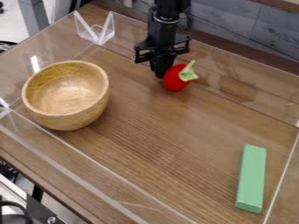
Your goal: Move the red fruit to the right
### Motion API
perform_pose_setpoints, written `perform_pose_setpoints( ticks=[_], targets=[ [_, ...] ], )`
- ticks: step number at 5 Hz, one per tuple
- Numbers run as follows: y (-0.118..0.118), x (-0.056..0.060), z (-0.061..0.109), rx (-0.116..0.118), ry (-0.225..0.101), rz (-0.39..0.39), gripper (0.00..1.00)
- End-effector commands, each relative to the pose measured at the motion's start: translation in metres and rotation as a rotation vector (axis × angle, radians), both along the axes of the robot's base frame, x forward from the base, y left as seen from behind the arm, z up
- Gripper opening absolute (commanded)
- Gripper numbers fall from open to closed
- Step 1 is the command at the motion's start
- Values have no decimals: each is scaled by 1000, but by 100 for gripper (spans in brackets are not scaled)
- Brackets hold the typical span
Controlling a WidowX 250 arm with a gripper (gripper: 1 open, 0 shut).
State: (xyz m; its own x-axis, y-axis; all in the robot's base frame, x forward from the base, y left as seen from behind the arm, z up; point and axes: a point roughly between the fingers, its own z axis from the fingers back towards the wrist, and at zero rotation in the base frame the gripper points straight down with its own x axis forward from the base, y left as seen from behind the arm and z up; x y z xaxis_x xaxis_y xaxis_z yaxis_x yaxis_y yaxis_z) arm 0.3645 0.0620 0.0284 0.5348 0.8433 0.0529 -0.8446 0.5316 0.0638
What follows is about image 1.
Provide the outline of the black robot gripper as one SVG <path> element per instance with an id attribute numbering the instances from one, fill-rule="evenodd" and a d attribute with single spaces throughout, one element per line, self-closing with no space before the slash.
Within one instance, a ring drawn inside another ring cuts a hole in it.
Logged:
<path id="1" fill-rule="evenodd" d="M 190 36 L 176 36 L 175 42 L 170 45 L 154 44 L 148 39 L 135 45 L 134 62 L 143 63 L 150 61 L 151 70 L 155 76 L 162 79 L 164 73 L 174 65 L 176 55 L 190 51 Z"/>

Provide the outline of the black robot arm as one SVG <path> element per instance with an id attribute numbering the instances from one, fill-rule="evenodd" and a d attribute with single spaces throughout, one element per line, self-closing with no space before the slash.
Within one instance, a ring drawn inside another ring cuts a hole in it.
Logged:
<path id="1" fill-rule="evenodd" d="M 135 63 L 150 62 L 155 76 L 162 79 L 178 55 L 190 51 L 192 38 L 178 33 L 180 14 L 191 0 L 154 0 L 147 19 L 147 37 L 135 45 Z"/>

